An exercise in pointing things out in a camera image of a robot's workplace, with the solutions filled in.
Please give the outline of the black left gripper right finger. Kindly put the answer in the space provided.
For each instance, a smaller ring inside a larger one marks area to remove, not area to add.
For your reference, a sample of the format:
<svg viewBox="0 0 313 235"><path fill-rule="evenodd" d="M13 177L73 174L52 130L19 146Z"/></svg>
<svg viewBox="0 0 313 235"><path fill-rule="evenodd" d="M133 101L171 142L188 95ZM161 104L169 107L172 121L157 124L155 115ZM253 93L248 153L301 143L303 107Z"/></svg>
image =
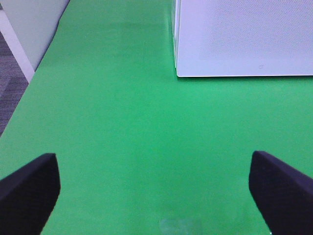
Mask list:
<svg viewBox="0 0 313 235"><path fill-rule="evenodd" d="M311 177L265 151L254 151L248 187L273 235L313 233Z"/></svg>

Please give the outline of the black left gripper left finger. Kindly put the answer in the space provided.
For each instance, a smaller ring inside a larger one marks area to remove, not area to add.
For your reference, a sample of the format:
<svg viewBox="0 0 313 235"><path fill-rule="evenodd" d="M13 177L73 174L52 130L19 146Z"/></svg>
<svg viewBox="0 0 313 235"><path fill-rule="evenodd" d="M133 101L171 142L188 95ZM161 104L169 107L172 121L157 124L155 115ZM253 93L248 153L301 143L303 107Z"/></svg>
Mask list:
<svg viewBox="0 0 313 235"><path fill-rule="evenodd" d="M0 181L0 233L39 235L60 194L56 154L45 153Z"/></svg>

